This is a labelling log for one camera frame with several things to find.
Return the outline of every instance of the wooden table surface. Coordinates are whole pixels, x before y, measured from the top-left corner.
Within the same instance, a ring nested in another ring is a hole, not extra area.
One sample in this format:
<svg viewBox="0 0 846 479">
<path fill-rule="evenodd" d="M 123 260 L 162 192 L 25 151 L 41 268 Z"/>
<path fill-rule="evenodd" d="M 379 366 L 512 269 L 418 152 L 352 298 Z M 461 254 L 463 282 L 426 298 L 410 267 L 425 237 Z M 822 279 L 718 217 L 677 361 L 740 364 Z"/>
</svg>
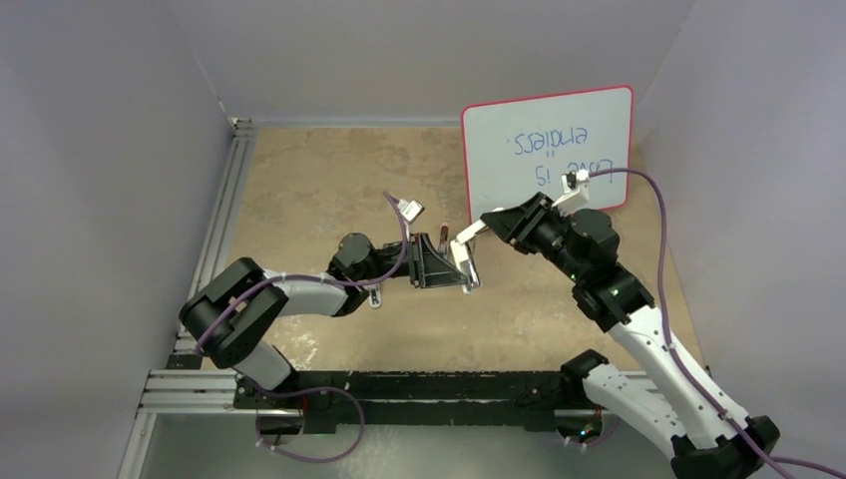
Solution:
<svg viewBox="0 0 846 479">
<path fill-rule="evenodd" d="M 636 149 L 632 164 L 641 167 Z M 229 259 L 252 256 L 266 268 L 324 271 L 346 234 L 377 246 L 399 240 L 382 197 L 416 199 L 426 212 L 414 231 L 437 238 L 467 225 L 461 131 L 454 128 L 261 130 Z M 610 211 L 621 262 L 656 296 L 659 220 L 649 186 L 630 180 L 629 201 Z M 620 370 L 636 362 L 571 298 L 571 283 L 539 256 L 524 256 L 492 235 L 476 242 L 483 286 L 415 289 L 383 284 L 381 308 L 346 317 L 301 315 L 276 321 L 265 339 L 301 369 L 550 370 L 587 348 Z M 678 338 L 701 354 L 672 259 L 665 285 Z"/>
</svg>

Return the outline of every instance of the white wall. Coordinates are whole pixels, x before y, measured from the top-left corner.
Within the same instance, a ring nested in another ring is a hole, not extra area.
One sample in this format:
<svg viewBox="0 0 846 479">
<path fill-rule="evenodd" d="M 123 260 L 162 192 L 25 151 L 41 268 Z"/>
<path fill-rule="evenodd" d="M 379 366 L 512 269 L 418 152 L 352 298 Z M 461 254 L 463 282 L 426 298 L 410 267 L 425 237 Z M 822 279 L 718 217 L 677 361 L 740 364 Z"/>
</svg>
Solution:
<svg viewBox="0 0 846 479">
<path fill-rule="evenodd" d="M 457 121 L 471 103 L 628 83 L 693 0 L 173 0 L 231 116 Z"/>
<path fill-rule="evenodd" d="M 634 123 L 716 379 L 804 441 L 778 452 L 841 469 L 844 21 L 837 1 L 698 0 Z"/>
<path fill-rule="evenodd" d="M 115 477 L 227 124 L 161 2 L 0 2 L 0 477 Z"/>
</svg>

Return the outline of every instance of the purple cable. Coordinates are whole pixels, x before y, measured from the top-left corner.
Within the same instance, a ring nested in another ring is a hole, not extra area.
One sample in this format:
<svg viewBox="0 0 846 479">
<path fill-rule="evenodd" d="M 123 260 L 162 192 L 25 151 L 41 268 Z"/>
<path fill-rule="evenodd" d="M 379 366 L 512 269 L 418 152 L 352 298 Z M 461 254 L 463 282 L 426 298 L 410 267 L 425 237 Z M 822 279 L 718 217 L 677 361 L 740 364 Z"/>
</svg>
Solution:
<svg viewBox="0 0 846 479">
<path fill-rule="evenodd" d="M 352 286 L 352 287 L 363 287 L 363 286 L 372 286 L 373 284 L 378 284 L 385 279 L 390 278 L 394 272 L 399 269 L 399 266 L 402 265 L 402 261 L 405 259 L 406 251 L 408 250 L 408 239 L 406 238 L 406 229 L 408 228 L 405 224 L 405 219 L 402 217 L 402 213 L 399 211 L 399 207 L 397 207 L 396 199 L 390 195 L 388 192 L 382 192 L 382 195 L 385 196 L 385 199 L 388 201 L 388 204 L 393 209 L 394 214 L 397 216 L 397 220 L 399 220 L 399 229 L 400 229 L 400 237 L 402 238 L 402 245 L 400 247 L 399 255 L 397 256 L 397 260 L 390 269 L 381 276 L 375 279 L 368 279 L 366 281 L 341 281 L 334 278 L 322 278 L 319 276 L 312 276 L 309 274 L 286 274 L 286 275 L 279 275 L 274 277 L 269 277 L 265 280 L 259 281 L 254 284 L 250 289 L 244 291 L 240 296 L 238 296 L 235 301 L 230 304 L 217 319 L 209 326 L 208 329 L 197 339 L 197 345 L 194 346 L 194 354 L 197 356 L 203 356 L 203 345 L 206 344 L 206 341 L 209 340 L 209 337 L 212 336 L 212 332 L 217 329 L 224 321 L 226 321 L 229 316 L 235 311 L 235 309 L 243 302 L 247 301 L 254 295 L 256 295 L 262 289 L 268 287 L 269 285 L 278 282 L 278 281 L 286 281 L 286 280 L 302 280 L 302 281 L 313 281 L 313 282 L 325 282 L 326 284 L 331 284 L 333 286 Z"/>
<path fill-rule="evenodd" d="M 687 381 L 690 383 L 690 385 L 692 385 L 693 388 L 695 388 L 699 392 L 699 394 L 701 394 L 702 397 L 704 397 L 705 400 L 708 401 L 708 403 L 711 406 L 713 406 L 714 409 L 716 409 L 716 411 L 717 411 L 717 413 L 719 414 L 720 417 L 725 417 L 725 414 L 728 411 L 724 407 L 722 407 L 722 404 L 720 404 L 719 401 L 717 401 L 717 399 L 715 397 L 713 397 L 707 391 L 707 389 L 705 389 L 705 387 L 702 386 L 702 384 L 699 383 L 699 381 L 697 381 L 695 377 L 693 377 L 692 374 L 690 374 L 690 371 L 687 370 L 687 366 L 685 366 L 684 363 L 681 362 L 681 357 L 678 355 L 678 353 L 675 351 L 675 349 L 669 347 L 672 344 L 672 339 L 671 339 L 672 332 L 670 331 L 670 328 L 669 328 L 669 309 L 666 306 L 666 296 L 664 294 L 664 289 L 663 289 L 663 265 L 664 265 L 664 259 L 665 259 L 665 256 L 666 256 L 666 206 L 664 205 L 664 202 L 663 202 L 663 195 L 661 194 L 660 189 L 658 188 L 658 185 L 655 182 L 655 180 L 653 180 L 652 177 L 650 177 L 645 172 L 642 172 L 640 170 L 634 170 L 634 169 L 631 169 L 631 168 L 609 168 L 607 170 L 602 170 L 602 171 L 599 171 L 599 172 L 591 172 L 590 177 L 591 178 L 599 177 L 599 176 L 602 176 L 602 175 L 610 175 L 610 174 L 613 174 L 613 173 L 631 173 L 633 175 L 638 175 L 639 177 L 646 180 L 649 183 L 649 185 L 652 187 L 652 190 L 655 192 L 655 198 L 657 199 L 657 202 L 658 202 L 658 209 L 660 210 L 660 222 L 661 222 L 660 251 L 658 252 L 658 288 L 657 289 L 658 289 L 658 301 L 660 302 L 660 308 L 661 308 L 661 329 L 663 331 L 663 337 L 664 337 L 664 340 L 666 341 L 667 349 L 669 349 L 669 355 L 670 355 L 670 357 L 672 357 L 672 362 L 675 363 L 675 365 L 678 367 L 678 370 L 681 372 L 681 374 L 687 379 Z M 790 472 L 788 472 L 786 469 L 784 469 L 783 467 L 778 465 L 776 463 L 776 461 L 773 460 L 772 457 L 770 457 L 766 452 L 764 452 L 758 446 L 758 444 L 752 439 L 752 437 L 749 436 L 749 434 L 746 433 L 746 431 L 743 430 L 743 427 L 740 424 L 738 424 L 737 421 L 735 421 L 733 418 L 726 418 L 725 421 L 735 431 L 737 431 L 737 434 L 740 435 L 740 437 L 743 439 L 744 442 L 746 442 L 746 444 L 749 446 L 749 448 L 752 449 L 752 451 L 755 454 L 757 454 L 758 457 L 760 457 L 769 467 L 773 468 L 777 473 L 779 473 L 784 478 L 795 479 L 794 476 L 792 474 L 790 474 Z M 828 472 L 829 470 L 833 471 L 833 472 L 837 472 L 837 471 L 834 471 L 833 469 L 830 469 L 826 466 L 814 464 L 812 462 L 799 461 L 797 459 L 793 459 L 793 461 L 796 461 L 796 462 L 791 462 L 790 464 L 796 464 L 796 465 L 805 466 L 805 467 L 813 467 L 814 469 L 817 469 L 817 470 L 820 470 L 820 471 L 823 471 L 823 472 Z M 838 472 L 837 474 L 832 474 L 832 475 L 835 475 L 836 477 L 846 478 L 846 475 L 843 475 L 842 473 Z"/>
<path fill-rule="evenodd" d="M 620 418 L 619 418 L 619 417 L 617 417 L 617 418 L 614 420 L 614 422 L 612 423 L 611 427 L 609 427 L 608 432 L 606 432 L 605 434 L 601 435 L 601 436 L 600 436 L 600 437 L 598 437 L 596 440 L 589 442 L 589 443 L 588 443 L 588 448 L 591 448 L 591 447 L 597 447 L 597 446 L 599 446 L 600 444 L 602 444 L 602 443 L 606 442 L 606 441 L 608 440 L 608 438 L 609 438 L 609 437 L 611 437 L 611 435 L 612 435 L 612 434 L 614 434 L 614 431 L 616 431 L 616 430 L 617 430 L 617 428 L 618 428 L 618 427 L 620 427 L 620 422 L 621 422 Z"/>
<path fill-rule="evenodd" d="M 782 457 L 782 456 L 771 456 L 772 460 L 775 462 L 780 462 L 782 464 L 793 464 L 794 466 L 802 466 L 807 467 L 808 469 L 815 469 L 820 472 L 824 472 L 829 476 L 839 477 L 840 479 L 846 479 L 846 474 L 832 469 L 828 466 L 823 466 L 821 464 L 817 464 L 815 462 L 806 461 L 804 459 L 793 459 L 792 457 Z"/>
<path fill-rule="evenodd" d="M 321 386 L 321 387 L 311 387 L 311 388 L 308 388 L 308 389 L 302 389 L 302 390 L 294 391 L 294 392 L 272 392 L 272 391 L 268 391 L 268 390 L 262 388 L 261 386 L 256 384 L 255 381 L 253 381 L 252 379 L 250 379 L 246 376 L 244 377 L 244 379 L 248 379 L 249 382 L 252 383 L 252 386 L 255 387 L 255 389 L 257 391 L 259 391 L 261 394 L 263 394 L 263 395 L 265 395 L 265 396 L 267 396 L 271 399 L 289 399 L 291 397 L 304 396 L 304 395 L 307 395 L 307 394 L 313 394 L 315 392 L 336 392 L 336 393 L 346 397 L 347 399 L 349 399 L 350 402 L 352 402 L 352 405 L 355 406 L 355 410 L 358 411 L 358 434 L 355 436 L 355 440 L 352 441 L 352 444 L 348 448 L 346 448 L 346 450 L 344 450 L 343 452 L 336 454 L 334 456 L 330 456 L 330 457 L 303 456 L 303 455 L 297 454 L 295 452 L 290 452 L 290 451 L 286 451 L 284 449 L 280 449 L 280 448 L 268 443 L 267 441 L 264 440 L 263 437 L 261 437 L 261 429 L 258 426 L 258 421 L 259 421 L 259 419 L 261 419 L 261 417 L 258 416 L 258 417 L 255 418 L 255 435 L 258 436 L 258 444 L 261 445 L 261 446 L 264 446 L 266 449 L 268 449 L 272 452 L 275 452 L 277 454 L 281 454 L 285 457 L 289 457 L 289 458 L 297 460 L 297 461 L 307 462 L 309 464 L 326 464 L 326 463 L 329 463 L 329 462 L 341 460 L 344 457 L 352 454 L 352 451 L 354 451 L 355 448 L 358 447 L 358 444 L 361 442 L 361 438 L 364 437 L 364 409 L 361 408 L 361 404 L 355 399 L 355 397 L 353 397 L 352 394 L 350 394 L 347 391 L 344 391 L 343 389 L 339 389 L 337 387 Z"/>
</svg>

